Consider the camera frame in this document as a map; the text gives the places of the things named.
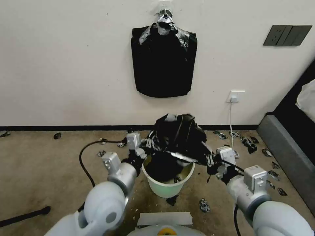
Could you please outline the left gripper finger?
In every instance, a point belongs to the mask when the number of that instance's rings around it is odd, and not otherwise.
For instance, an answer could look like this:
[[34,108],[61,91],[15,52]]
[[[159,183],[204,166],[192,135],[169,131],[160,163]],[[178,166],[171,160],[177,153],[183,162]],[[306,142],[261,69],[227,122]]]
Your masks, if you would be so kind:
[[141,140],[141,147],[147,147],[147,148],[157,148],[158,141],[157,137],[154,134],[149,134],[146,138]]
[[141,159],[146,159],[151,154],[151,150],[147,147],[138,147],[136,149],[136,156]]

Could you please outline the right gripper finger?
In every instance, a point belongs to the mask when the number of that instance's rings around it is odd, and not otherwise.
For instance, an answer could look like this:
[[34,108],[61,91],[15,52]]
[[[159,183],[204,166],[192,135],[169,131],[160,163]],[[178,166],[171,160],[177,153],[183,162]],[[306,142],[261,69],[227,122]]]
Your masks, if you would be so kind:
[[224,175],[227,174],[227,167],[226,166],[219,166],[217,169],[216,177],[217,179],[221,180]]
[[207,167],[212,167],[217,164],[216,155],[214,153],[205,154]]

